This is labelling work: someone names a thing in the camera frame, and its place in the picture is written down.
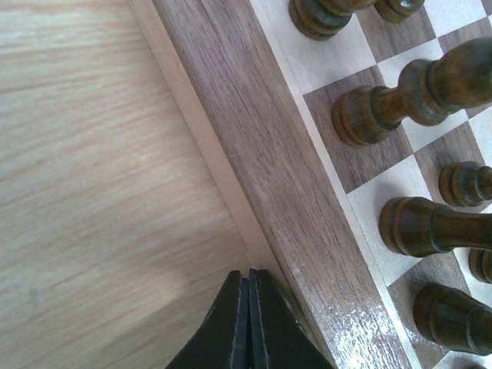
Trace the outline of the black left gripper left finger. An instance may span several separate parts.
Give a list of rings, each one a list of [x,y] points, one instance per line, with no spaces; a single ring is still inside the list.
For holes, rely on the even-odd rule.
[[[169,368],[248,368],[248,280],[231,271],[199,329]]]

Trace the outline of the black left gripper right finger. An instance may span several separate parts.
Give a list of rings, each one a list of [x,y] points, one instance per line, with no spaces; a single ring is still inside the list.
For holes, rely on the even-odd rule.
[[[311,343],[267,270],[249,271],[253,368],[332,368]]]

